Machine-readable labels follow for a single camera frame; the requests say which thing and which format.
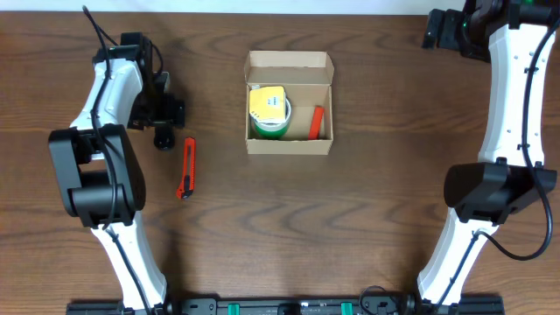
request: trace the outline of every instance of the brown table surface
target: brown table surface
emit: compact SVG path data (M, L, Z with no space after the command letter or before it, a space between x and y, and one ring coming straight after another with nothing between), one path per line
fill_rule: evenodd
M413 290L445 222L445 174L475 162L486 130L490 65L420 49L426 17L96 13L109 34L145 32L186 99L197 139L196 192L175 198L181 146L131 132L148 189L146 233L171 290L223 298L357 295L370 284ZM62 314L73 300L117 300L91 232L60 201L47 149L92 86L98 48L81 13L0 14L0 313ZM249 50L327 51L335 65L328 156L248 156ZM560 169L560 48L549 63L542 133ZM550 195L558 217L560 194ZM542 206L497 233L528 254ZM560 240L533 262L487 244L464 292L498 292L508 314L560 309Z

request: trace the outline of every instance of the open box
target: open box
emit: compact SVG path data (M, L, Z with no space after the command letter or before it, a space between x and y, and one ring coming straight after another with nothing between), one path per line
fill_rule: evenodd
M334 67L326 52L249 52L246 133L248 154L328 154L333 144L331 84ZM278 140L263 139L249 116L252 88L282 86L291 104L291 121ZM318 140L307 140L316 106L325 109Z

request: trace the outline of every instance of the red box cutter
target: red box cutter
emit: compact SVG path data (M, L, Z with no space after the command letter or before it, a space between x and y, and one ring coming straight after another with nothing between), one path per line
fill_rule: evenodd
M185 153L183 156L183 178L177 188L177 198L185 200L194 192L194 160L196 156L196 142L193 137L185 139Z

